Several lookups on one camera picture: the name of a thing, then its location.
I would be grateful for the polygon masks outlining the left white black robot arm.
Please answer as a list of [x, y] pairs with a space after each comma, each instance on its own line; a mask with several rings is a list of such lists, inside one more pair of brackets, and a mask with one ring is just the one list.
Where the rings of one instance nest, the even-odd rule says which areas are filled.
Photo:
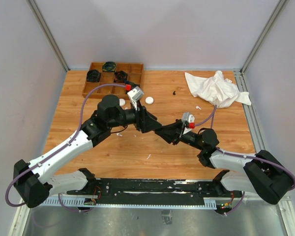
[[78, 155], [108, 138], [113, 128], [128, 125], [134, 125], [142, 133], [155, 131], [162, 126], [141, 105], [139, 99], [134, 99], [131, 109], [124, 110], [116, 95], [104, 96], [92, 116], [80, 123], [77, 130], [60, 145], [30, 162], [23, 159], [16, 162], [13, 181], [9, 187], [17, 190], [29, 208], [39, 206], [49, 196], [69, 190], [91, 194], [95, 190], [95, 182], [90, 179], [92, 174], [87, 169], [64, 175], [56, 175], [56, 172]]

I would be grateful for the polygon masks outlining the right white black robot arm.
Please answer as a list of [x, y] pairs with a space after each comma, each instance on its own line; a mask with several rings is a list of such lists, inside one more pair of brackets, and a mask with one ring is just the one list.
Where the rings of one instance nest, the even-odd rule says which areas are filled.
[[155, 134], [167, 143], [183, 142], [200, 150], [199, 162], [208, 168], [221, 169], [213, 184], [214, 193], [223, 197], [230, 191], [257, 194], [265, 202], [275, 205], [284, 195], [295, 189], [295, 176], [266, 150], [258, 153], [238, 153], [218, 147], [217, 134], [212, 128], [202, 128], [197, 133], [193, 123], [177, 120], [160, 126]]

